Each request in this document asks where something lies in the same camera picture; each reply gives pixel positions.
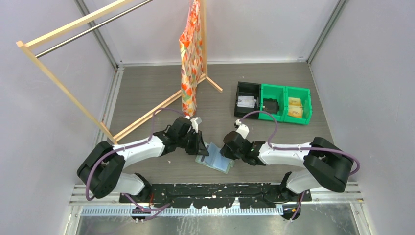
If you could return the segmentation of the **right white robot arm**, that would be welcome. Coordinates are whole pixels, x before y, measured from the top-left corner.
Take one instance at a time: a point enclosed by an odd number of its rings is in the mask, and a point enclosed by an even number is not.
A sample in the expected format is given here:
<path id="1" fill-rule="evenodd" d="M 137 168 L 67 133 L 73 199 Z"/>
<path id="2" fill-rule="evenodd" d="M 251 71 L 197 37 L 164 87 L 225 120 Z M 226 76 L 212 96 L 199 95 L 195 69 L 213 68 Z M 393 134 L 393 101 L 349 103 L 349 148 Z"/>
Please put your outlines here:
<path id="1" fill-rule="evenodd" d="M 304 191 L 323 187 L 342 193 L 354 161 L 331 142 L 315 137 L 303 144 L 250 142 L 240 133 L 231 131 L 224 137 L 220 153 L 232 160 L 241 159 L 249 165 L 292 165 L 300 171 L 287 172 L 277 187 L 281 198 L 292 201 Z"/>

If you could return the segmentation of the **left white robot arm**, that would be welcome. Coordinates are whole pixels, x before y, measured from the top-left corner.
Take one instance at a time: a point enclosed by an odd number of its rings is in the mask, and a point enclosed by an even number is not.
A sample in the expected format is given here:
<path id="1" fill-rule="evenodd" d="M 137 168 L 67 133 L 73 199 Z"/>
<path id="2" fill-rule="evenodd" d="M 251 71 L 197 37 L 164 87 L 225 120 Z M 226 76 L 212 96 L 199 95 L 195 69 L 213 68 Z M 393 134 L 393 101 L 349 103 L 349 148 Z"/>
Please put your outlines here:
<path id="1" fill-rule="evenodd" d="M 112 192 L 124 193 L 139 203 L 146 202 L 152 192 L 151 184 L 140 174 L 126 174 L 123 170 L 140 161 L 160 157 L 177 148 L 188 155 L 208 155 L 202 132 L 198 129 L 200 117 L 178 117 L 172 125 L 155 132 L 150 139 L 127 145 L 111 145 L 102 141 L 95 146 L 79 166 L 78 178 L 89 186 L 94 198 L 100 199 Z"/>

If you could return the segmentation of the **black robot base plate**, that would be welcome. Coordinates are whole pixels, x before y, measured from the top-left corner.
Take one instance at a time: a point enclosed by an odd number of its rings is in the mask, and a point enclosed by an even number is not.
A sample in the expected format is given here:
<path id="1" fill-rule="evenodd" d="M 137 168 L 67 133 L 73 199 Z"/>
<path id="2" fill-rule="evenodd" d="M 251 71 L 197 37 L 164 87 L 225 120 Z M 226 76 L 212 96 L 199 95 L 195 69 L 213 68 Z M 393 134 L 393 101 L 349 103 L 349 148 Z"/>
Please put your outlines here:
<path id="1" fill-rule="evenodd" d="M 310 202 L 310 190 L 304 193 L 291 193 L 275 183 L 145 183 L 134 189 L 115 188 L 120 194 L 120 203 L 136 202 L 142 207 L 167 206 L 175 209 L 229 209 L 238 204 L 242 209 L 266 209 L 278 204 Z"/>

